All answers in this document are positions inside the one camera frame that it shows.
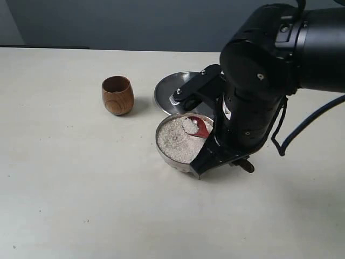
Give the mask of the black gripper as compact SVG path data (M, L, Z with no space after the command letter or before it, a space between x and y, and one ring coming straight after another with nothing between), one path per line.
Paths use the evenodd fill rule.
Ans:
M271 92L266 79L255 78L246 86L221 72L220 65L209 65L169 97L172 105L185 105L187 111L201 103L213 110L213 130L190 162L197 178L224 164L253 173L247 159L266 142L286 98Z

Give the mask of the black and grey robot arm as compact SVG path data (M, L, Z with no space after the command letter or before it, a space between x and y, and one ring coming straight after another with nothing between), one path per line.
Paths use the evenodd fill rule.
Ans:
M190 163L200 177L226 163L253 172L249 156L271 140L284 156L292 140L315 119L344 102L344 1L338 8L259 7L210 65L170 97L181 113L201 103L213 110L213 129ZM288 97L298 89L340 96L308 116L279 143Z

